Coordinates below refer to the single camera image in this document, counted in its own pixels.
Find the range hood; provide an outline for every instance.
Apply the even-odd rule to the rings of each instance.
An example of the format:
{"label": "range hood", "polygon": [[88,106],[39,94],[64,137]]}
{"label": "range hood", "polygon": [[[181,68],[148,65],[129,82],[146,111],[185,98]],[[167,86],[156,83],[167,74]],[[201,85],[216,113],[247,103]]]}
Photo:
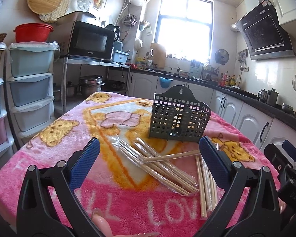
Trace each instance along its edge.
{"label": "range hood", "polygon": [[295,56],[288,33],[279,25],[269,0],[245,0],[247,14],[235,25],[243,35],[251,60]]}

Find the fingernail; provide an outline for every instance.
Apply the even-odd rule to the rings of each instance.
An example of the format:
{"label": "fingernail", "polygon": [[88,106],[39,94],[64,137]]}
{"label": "fingernail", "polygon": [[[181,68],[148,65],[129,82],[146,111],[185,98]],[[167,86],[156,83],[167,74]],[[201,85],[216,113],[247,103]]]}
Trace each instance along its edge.
{"label": "fingernail", "polygon": [[104,214],[103,214],[102,210],[100,210],[99,208],[95,208],[95,209],[92,211],[91,218],[92,218],[94,215],[99,215],[99,216],[101,216],[101,217],[104,217]]}
{"label": "fingernail", "polygon": [[158,235],[159,233],[139,233],[132,235],[132,237],[156,237]]}

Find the bundle of chopsticks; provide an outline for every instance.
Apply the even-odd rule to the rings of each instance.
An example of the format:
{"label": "bundle of chopsticks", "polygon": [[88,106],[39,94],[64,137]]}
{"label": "bundle of chopsticks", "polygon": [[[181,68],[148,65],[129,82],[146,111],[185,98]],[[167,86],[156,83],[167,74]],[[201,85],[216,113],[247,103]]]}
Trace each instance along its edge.
{"label": "bundle of chopsticks", "polygon": [[[202,218],[206,218],[207,213],[211,213],[217,206],[217,185],[199,150],[161,156],[140,138],[136,138],[133,147],[119,137],[113,139],[117,150],[172,191],[184,196],[199,191]],[[195,156],[198,182],[170,162],[187,156]]]}

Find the pink blanket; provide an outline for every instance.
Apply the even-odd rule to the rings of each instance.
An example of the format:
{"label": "pink blanket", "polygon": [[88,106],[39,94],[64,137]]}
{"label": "pink blanket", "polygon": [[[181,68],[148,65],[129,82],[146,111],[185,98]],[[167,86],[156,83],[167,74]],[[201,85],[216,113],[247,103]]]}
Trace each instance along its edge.
{"label": "pink blanket", "polygon": [[[110,223],[113,235],[160,232],[161,237],[190,237],[204,223],[200,220],[199,195],[184,197],[173,193],[142,169],[116,152],[110,136],[119,135],[131,143],[140,137],[160,154],[198,149],[198,144],[148,138],[152,101],[115,93],[99,92],[35,136],[0,171],[0,213],[15,225],[19,192],[29,165],[54,166],[81,150],[92,136],[101,143],[101,152],[82,187],[75,191],[88,214],[99,207]],[[236,128],[212,112],[204,135],[218,142],[232,161],[246,167],[270,167],[276,188],[277,171],[266,157]],[[174,163],[196,177],[194,157]],[[247,190],[231,224],[239,218]],[[60,209],[54,190],[51,196],[63,223],[69,224]]]}

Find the hand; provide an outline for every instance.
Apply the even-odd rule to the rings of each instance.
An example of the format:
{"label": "hand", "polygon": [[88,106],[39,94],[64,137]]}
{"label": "hand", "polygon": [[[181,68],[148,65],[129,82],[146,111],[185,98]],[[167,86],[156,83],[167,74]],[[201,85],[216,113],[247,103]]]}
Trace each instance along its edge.
{"label": "hand", "polygon": [[[111,227],[99,208],[93,210],[91,220],[106,237],[113,237]],[[156,237],[158,235],[159,233],[139,233],[134,235],[116,235],[114,237]]]}

